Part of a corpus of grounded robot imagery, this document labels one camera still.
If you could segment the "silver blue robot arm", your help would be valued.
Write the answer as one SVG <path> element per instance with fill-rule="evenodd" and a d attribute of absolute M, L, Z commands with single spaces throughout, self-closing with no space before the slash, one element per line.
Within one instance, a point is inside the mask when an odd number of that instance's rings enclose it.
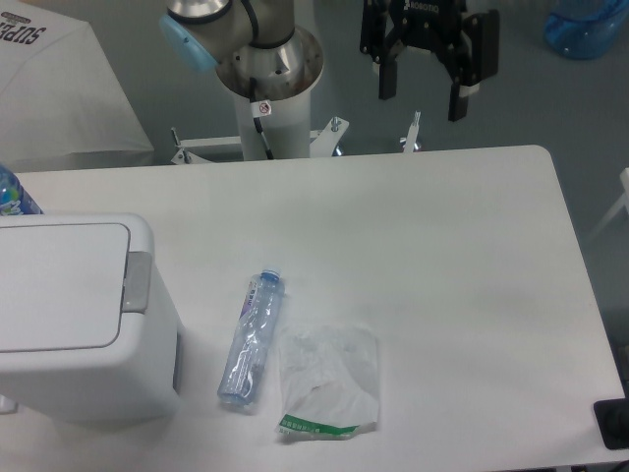
<path fill-rule="evenodd" d="M 195 67 L 216 65 L 244 46 L 270 49 L 294 34 L 291 1 L 170 1 L 160 25 Z M 467 113 L 463 90 L 496 75 L 499 14 L 470 15 L 463 1 L 366 1 L 360 50 L 378 67 L 378 96 L 397 91 L 397 56 L 406 47 L 435 54 L 451 81 L 448 118 Z"/>

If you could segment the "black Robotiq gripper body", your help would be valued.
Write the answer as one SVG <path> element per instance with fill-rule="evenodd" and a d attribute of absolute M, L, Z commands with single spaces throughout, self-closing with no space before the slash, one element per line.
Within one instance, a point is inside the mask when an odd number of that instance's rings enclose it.
<path fill-rule="evenodd" d="M 387 43 L 435 52 L 440 46 L 456 45 L 462 39 L 466 1 L 390 1 L 392 30 Z"/>

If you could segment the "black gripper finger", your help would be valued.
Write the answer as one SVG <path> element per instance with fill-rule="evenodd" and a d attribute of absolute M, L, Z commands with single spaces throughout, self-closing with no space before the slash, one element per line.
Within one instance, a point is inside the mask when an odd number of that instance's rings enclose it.
<path fill-rule="evenodd" d="M 448 120 L 467 115 L 470 89 L 498 72 L 500 14 L 491 9 L 458 21 L 450 31 L 436 34 L 435 54 L 452 81 Z"/>
<path fill-rule="evenodd" d="M 386 100 L 397 91 L 397 57 L 409 34 L 405 1 L 363 2 L 360 51 L 370 55 L 378 72 L 378 98 Z"/>

